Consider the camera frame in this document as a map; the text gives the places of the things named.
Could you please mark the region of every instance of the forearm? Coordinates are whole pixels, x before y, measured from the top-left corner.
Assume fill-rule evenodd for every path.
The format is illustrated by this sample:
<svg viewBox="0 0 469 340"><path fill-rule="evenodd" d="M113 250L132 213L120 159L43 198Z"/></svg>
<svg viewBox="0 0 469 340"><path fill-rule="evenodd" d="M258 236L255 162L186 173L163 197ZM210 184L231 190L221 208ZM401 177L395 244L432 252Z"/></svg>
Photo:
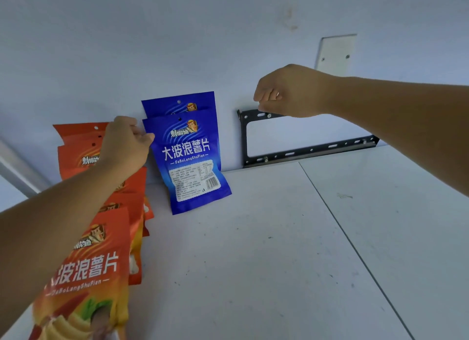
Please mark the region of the forearm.
<svg viewBox="0 0 469 340"><path fill-rule="evenodd" d="M469 195L469 87L338 78L326 113L377 135Z"/></svg>
<svg viewBox="0 0 469 340"><path fill-rule="evenodd" d="M121 179L97 164L0 214L0 334L50 281Z"/></svg>

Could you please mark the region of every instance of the hand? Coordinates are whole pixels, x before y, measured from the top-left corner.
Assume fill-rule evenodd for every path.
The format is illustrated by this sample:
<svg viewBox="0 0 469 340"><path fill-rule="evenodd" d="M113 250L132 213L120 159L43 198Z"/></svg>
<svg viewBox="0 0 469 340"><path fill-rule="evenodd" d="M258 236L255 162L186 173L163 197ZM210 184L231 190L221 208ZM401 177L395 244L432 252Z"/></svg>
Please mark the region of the hand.
<svg viewBox="0 0 469 340"><path fill-rule="evenodd" d="M289 64L261 78L254 100L259 111L312 117L327 112L339 90L339 77L297 64Z"/></svg>
<svg viewBox="0 0 469 340"><path fill-rule="evenodd" d="M97 166L115 168L126 180L144 165L155 135L143 134L136 118L116 117L106 128Z"/></svg>

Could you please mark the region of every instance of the white table top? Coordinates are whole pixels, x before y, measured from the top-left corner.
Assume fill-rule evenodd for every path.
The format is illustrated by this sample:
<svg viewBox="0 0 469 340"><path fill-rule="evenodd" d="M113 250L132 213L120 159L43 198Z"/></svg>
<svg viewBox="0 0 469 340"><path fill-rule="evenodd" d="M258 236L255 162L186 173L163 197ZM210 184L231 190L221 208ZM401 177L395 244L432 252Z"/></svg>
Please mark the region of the white table top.
<svg viewBox="0 0 469 340"><path fill-rule="evenodd" d="M469 199L390 146L300 161L416 339L468 339Z"/></svg>
<svg viewBox="0 0 469 340"><path fill-rule="evenodd" d="M171 215L149 185L130 339L408 339L298 162L225 173L233 194Z"/></svg>

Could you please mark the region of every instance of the barcode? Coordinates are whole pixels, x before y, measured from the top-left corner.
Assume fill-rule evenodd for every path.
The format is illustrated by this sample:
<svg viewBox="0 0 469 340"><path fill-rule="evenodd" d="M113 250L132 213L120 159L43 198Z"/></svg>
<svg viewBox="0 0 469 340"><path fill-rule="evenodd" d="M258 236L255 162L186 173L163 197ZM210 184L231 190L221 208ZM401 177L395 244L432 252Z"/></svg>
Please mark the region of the barcode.
<svg viewBox="0 0 469 340"><path fill-rule="evenodd" d="M214 189L215 187L218 186L218 180L216 177L208 178L208 180L205 181L207 183L207 189Z"/></svg>

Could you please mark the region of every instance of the black metal bracket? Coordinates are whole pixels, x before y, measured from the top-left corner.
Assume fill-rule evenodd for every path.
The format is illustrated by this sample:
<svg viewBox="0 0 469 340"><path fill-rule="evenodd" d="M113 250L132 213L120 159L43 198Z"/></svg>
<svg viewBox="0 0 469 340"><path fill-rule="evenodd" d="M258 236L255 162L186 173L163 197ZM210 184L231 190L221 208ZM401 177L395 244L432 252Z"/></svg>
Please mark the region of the black metal bracket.
<svg viewBox="0 0 469 340"><path fill-rule="evenodd" d="M275 152L259 156L248 156L248 136L247 125L253 121L281 118L283 115L261 113L257 109L238 110L238 118L241 122L241 148L243 154L243 168L255 167L261 165L276 164L278 162L298 160L325 154L336 154L339 152L360 150L364 148L375 147L379 138L375 135L358 137L355 139L330 142L322 145L296 148L288 151Z"/></svg>

